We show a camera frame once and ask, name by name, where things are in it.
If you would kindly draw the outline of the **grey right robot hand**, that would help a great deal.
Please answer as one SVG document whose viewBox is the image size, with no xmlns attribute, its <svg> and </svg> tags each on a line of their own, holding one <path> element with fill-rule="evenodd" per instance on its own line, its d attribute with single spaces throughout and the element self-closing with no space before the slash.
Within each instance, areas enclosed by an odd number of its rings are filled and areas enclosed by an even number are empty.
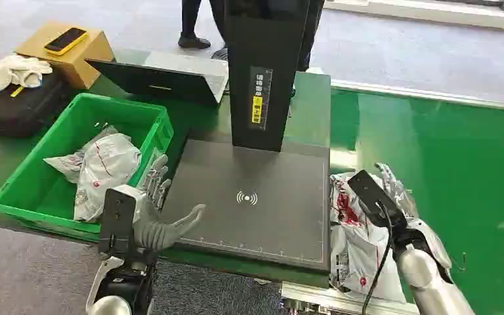
<svg viewBox="0 0 504 315">
<path fill-rule="evenodd" d="M 375 163 L 375 167 L 382 174 L 384 191 L 394 200 L 405 218 L 407 229 L 418 231 L 422 235 L 430 255 L 444 270 L 449 270 L 452 267 L 450 257 L 437 234 L 419 218 L 411 191 L 405 188 L 403 183 L 395 177 L 387 164 Z"/>
</svg>

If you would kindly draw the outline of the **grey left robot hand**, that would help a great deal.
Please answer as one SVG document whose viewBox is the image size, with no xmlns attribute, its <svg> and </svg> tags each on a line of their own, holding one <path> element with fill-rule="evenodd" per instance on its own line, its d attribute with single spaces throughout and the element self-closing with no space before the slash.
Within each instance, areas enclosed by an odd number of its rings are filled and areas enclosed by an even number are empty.
<svg viewBox="0 0 504 315">
<path fill-rule="evenodd" d="M 128 198 L 128 222 L 135 245 L 154 252 L 174 245 L 198 224 L 206 210 L 205 204 L 198 203 L 189 214 L 173 223 L 159 221 L 165 193 L 171 186 L 171 180 L 165 177 L 169 170 L 167 162 L 167 155 L 159 156 L 144 178 L 146 183 L 140 188 L 123 184 L 110 190 Z"/>
</svg>

